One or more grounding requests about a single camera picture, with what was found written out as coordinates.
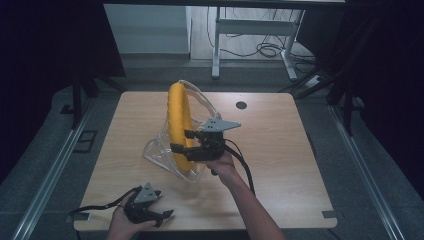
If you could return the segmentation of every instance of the yellow tube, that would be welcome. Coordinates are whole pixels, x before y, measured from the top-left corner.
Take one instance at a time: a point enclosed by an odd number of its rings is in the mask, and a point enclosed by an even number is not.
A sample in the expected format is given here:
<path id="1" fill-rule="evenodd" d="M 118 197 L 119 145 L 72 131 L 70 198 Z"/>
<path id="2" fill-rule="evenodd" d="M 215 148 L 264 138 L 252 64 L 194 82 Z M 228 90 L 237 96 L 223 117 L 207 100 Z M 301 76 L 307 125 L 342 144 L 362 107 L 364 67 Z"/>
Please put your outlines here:
<path id="1" fill-rule="evenodd" d="M 184 129 L 192 130 L 190 105 L 186 89 L 181 83 L 174 83 L 168 92 L 168 127 L 171 143 L 184 147 L 192 147 L 193 140 L 187 139 Z M 183 154 L 173 153 L 178 168 L 188 171 L 193 163 L 188 161 Z"/>

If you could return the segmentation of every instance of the gray carpet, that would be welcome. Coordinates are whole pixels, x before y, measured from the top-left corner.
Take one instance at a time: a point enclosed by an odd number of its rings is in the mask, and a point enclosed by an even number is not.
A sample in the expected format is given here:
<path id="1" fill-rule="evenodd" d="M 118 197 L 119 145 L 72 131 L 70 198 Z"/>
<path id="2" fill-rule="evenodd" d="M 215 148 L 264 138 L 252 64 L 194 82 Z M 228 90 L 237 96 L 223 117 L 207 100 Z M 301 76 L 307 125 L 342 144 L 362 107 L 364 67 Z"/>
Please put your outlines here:
<path id="1" fill-rule="evenodd" d="M 170 63 L 133 66 L 126 78 L 113 80 L 129 91 L 167 91 L 179 79 L 191 81 L 202 91 L 278 92 L 291 84 L 280 63 L 224 64 L 219 80 L 211 79 L 206 63 Z M 120 92 L 96 81 L 101 92 L 85 130 L 97 130 L 89 153 L 73 153 L 31 235 L 31 239 L 77 239 L 72 225 L 65 223 L 69 210 L 79 207 L 91 172 L 106 136 Z M 323 89 L 296 104 L 314 147 L 338 225 L 333 229 L 285 229 L 289 239 L 390 239 L 376 208 L 362 183 L 334 120 L 329 114 Z M 72 116 L 60 114 L 72 103 L 71 88 L 59 91 L 52 109 L 20 162 L 1 185 L 0 236 L 10 239 L 37 192 L 52 160 L 61 148 L 72 124 Z M 364 126 L 359 114 L 353 116 L 355 140 L 382 193 L 393 209 L 405 239 L 424 239 L 424 203 L 378 141 Z M 81 233 L 83 239 L 104 239 L 105 232 Z M 246 239 L 245 232 L 144 233 L 142 239 Z"/>

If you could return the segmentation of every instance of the white wall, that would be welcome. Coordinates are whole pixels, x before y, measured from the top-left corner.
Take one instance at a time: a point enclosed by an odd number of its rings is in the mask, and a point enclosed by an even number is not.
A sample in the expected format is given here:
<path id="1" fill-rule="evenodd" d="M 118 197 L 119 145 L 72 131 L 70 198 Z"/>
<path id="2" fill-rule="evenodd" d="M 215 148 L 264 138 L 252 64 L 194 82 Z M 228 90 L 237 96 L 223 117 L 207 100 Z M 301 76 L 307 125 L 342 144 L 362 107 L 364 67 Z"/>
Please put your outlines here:
<path id="1" fill-rule="evenodd" d="M 121 54 L 190 52 L 190 7 L 120 4 L 104 7 Z"/>

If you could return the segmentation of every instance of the transparent plastic bag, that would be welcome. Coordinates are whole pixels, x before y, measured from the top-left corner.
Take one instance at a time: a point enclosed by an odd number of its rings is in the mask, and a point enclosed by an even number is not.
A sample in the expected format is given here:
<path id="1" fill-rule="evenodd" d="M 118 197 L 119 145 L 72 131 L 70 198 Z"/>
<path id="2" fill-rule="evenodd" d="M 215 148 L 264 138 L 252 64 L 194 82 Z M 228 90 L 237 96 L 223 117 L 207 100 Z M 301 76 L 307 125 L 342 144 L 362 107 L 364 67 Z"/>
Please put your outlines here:
<path id="1" fill-rule="evenodd" d="M 185 80 L 178 82 L 184 85 L 189 98 L 192 130 L 201 130 L 201 126 L 210 118 L 222 119 L 220 113 L 196 86 Z M 170 147 L 167 118 L 156 138 L 144 146 L 143 157 L 188 182 L 198 181 L 205 170 L 205 164 L 196 162 L 188 171 L 183 171 L 177 166 Z"/>

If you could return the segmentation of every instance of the hand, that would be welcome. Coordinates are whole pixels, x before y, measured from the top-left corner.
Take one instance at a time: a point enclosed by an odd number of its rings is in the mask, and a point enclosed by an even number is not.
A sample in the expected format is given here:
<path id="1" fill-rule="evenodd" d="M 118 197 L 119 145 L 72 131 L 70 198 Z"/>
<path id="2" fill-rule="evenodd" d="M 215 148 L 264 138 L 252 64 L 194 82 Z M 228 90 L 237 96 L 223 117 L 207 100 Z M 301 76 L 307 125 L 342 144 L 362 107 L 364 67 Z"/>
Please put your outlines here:
<path id="1" fill-rule="evenodd" d="M 215 171 L 219 179 L 221 179 L 221 182 L 227 187 L 229 187 L 229 184 L 235 176 L 239 176 L 234 166 L 233 157 L 227 151 L 217 160 L 205 161 L 203 163 L 205 163 L 209 169 Z"/>
<path id="2" fill-rule="evenodd" d="M 128 240 L 137 232 L 140 232 L 156 225 L 156 221 L 147 221 L 139 224 L 134 224 L 130 220 L 128 220 L 123 207 L 125 206 L 125 204 L 127 204 L 128 200 L 133 194 L 134 192 L 126 196 L 113 212 L 107 240 Z"/>

